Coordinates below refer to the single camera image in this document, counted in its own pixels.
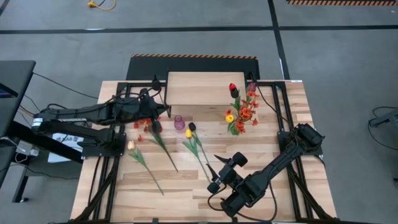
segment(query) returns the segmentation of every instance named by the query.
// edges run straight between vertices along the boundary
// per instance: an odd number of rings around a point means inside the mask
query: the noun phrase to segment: orange flower cluster
[[[134,123],[134,129],[139,129],[140,125],[144,125],[144,132],[147,133],[149,130],[149,125],[151,125],[151,124],[152,124],[152,121],[150,120],[150,118],[141,119]],[[141,135],[138,137],[138,141],[142,141]]]
[[[236,130],[238,130],[239,134],[243,134],[246,132],[244,128],[244,123],[246,121],[252,121],[253,126],[256,126],[258,124],[257,118],[252,120],[252,117],[254,114],[256,114],[256,111],[254,109],[259,107],[259,104],[256,103],[256,98],[259,97],[259,95],[253,91],[248,91],[246,96],[246,100],[241,100],[242,103],[238,105],[238,107],[235,107],[239,108],[238,114],[233,114],[232,109],[224,112],[225,116],[232,114],[237,117],[236,121],[234,122],[234,127],[236,128]]]

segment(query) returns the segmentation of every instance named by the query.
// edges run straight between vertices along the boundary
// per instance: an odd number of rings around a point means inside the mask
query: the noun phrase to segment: orange flower
[[[242,122],[240,119],[236,120],[235,127],[241,134],[246,132],[244,129],[244,122]]]
[[[259,122],[257,121],[257,118],[255,118],[253,121],[253,126],[256,126],[257,124],[259,124]]]
[[[256,103],[256,101],[255,101],[255,100],[253,100],[253,102],[252,102],[252,105],[254,106],[254,108],[258,108],[258,107],[259,107],[259,104],[258,104],[258,103]]]
[[[232,114],[232,109],[229,109],[228,111],[224,112],[225,116],[231,115]]]
[[[247,96],[254,96],[254,97],[259,97],[260,95],[257,95],[255,92],[253,91],[248,91]]]
[[[242,117],[244,120],[249,120],[252,116],[250,108],[244,107],[240,110],[239,115]]]

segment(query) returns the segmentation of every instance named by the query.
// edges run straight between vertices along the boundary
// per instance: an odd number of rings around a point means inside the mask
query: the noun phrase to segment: small glass vase
[[[180,115],[177,115],[174,118],[174,127],[177,130],[182,130],[185,128],[185,121],[182,119],[182,117]]]

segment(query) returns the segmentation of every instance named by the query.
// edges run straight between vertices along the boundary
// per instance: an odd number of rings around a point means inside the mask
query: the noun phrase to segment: wooden table
[[[285,82],[295,124],[309,123],[312,125],[312,117],[303,83]],[[99,94],[99,103],[106,101],[115,94],[116,85],[116,81],[103,82]],[[196,86],[198,84],[196,82],[186,83],[186,86],[190,85]],[[132,91],[139,92],[140,89],[134,88]],[[266,100],[274,105],[271,88],[261,87],[261,90]],[[211,91],[211,88],[207,90],[204,87],[203,91]],[[283,111],[282,95],[279,94],[279,96]],[[233,102],[233,99],[228,98],[225,101],[229,104],[229,102]],[[159,218],[160,222],[230,222],[231,219],[223,212],[213,211],[207,205],[207,198],[210,193],[206,188],[209,182],[195,156],[182,144],[182,141],[186,140],[185,131],[177,131],[174,128],[174,116],[182,115],[186,121],[186,126],[191,121],[196,124],[197,134],[215,170],[220,170],[223,164],[213,156],[214,154],[221,157],[231,157],[235,152],[242,152],[249,162],[243,168],[237,166],[236,171],[242,177],[245,177],[264,168],[273,158],[279,155],[276,137],[278,132],[277,116],[262,100],[258,100],[258,102],[260,102],[260,107],[257,109],[256,116],[259,124],[256,127],[247,124],[246,134],[239,136],[233,136],[226,132],[228,124],[224,120],[224,111],[229,106],[172,105],[172,117],[169,119],[167,114],[164,113],[160,116],[160,121],[164,129],[162,137],[179,169],[179,173],[176,173],[166,153],[159,146],[145,140],[137,143],[138,148],[143,152],[149,169],[154,173],[162,187],[164,196],[159,192],[145,168],[125,154],[120,159],[111,222],[151,222],[153,218]],[[126,125],[126,133],[128,140],[136,140],[140,134],[144,139],[151,138],[151,135],[144,133],[142,128],[134,129],[134,124]],[[202,162],[205,162],[203,154],[200,154],[200,158]],[[335,208],[322,163],[314,156],[302,156],[302,160],[309,191],[327,213],[335,216]],[[71,218],[78,216],[87,205],[96,161],[97,158],[93,157],[86,159],[83,163]],[[96,192],[99,178],[100,171],[97,172],[94,192]],[[272,186],[278,204],[278,213],[275,220],[294,221],[292,199],[285,170],[272,180]],[[231,189],[228,188],[220,195],[215,196],[211,201],[212,205],[219,207],[220,197],[226,198],[230,193]],[[104,216],[104,204],[107,195],[105,193],[103,197],[100,218]],[[299,190],[298,198],[301,214],[304,217],[305,210]],[[258,201],[252,208],[243,208],[241,213],[250,217],[270,218],[274,213],[274,203],[269,189],[262,200]],[[239,217],[239,221],[248,220]]]

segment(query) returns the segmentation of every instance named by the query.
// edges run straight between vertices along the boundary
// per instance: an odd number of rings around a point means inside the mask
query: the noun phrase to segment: wooden board
[[[117,82],[103,82],[99,102],[104,102],[114,95],[116,85]],[[295,123],[312,124],[303,83],[286,81],[286,85]],[[271,88],[261,87],[261,90],[266,100],[274,105]],[[213,211],[207,205],[210,193],[206,188],[209,183],[196,158],[182,144],[182,141],[185,140],[185,132],[175,130],[174,116],[182,115],[187,125],[191,121],[195,122],[197,134],[215,170],[220,170],[223,165],[216,160],[214,154],[231,157],[235,152],[242,152],[249,162],[243,168],[237,167],[236,170],[244,177],[262,169],[279,155],[276,138],[277,117],[263,101],[258,100],[258,102],[260,103],[256,115],[259,120],[258,126],[253,127],[247,124],[246,134],[240,136],[232,136],[226,132],[227,123],[224,120],[223,112],[229,108],[228,106],[173,106],[171,119],[165,113],[162,114],[161,123],[164,129],[162,137],[167,143],[167,148],[179,173],[176,173],[166,153],[160,147],[149,141],[137,143],[149,169],[154,173],[165,195],[162,196],[159,192],[145,168],[133,158],[125,155],[120,160],[111,221],[151,222],[152,218],[159,218],[161,222],[230,222],[231,219],[223,212]],[[151,138],[150,134],[144,133],[142,128],[134,129],[133,124],[127,125],[126,132],[127,138],[131,140],[136,140],[139,134],[144,139]],[[200,158],[202,162],[205,161],[202,154],[200,154]],[[87,205],[96,160],[97,158],[89,158],[83,163],[71,218],[78,216]],[[302,160],[309,191],[327,213],[335,216],[335,208],[323,165],[313,156],[303,156]],[[100,172],[97,174],[96,184],[99,177]],[[272,180],[272,186],[278,204],[278,214],[275,220],[294,221],[292,199],[285,170]],[[220,195],[215,196],[211,204],[214,207],[219,207],[220,198],[225,198],[230,193],[231,189],[226,189]],[[107,195],[105,194],[103,199],[100,217],[104,217],[104,204]],[[303,200],[301,197],[299,199],[302,216],[305,216]],[[241,213],[250,217],[270,218],[274,213],[270,190],[255,206],[243,208]],[[248,220],[239,217],[239,221]]]
[[[228,86],[245,91],[243,72],[169,72],[167,104],[229,105]]]

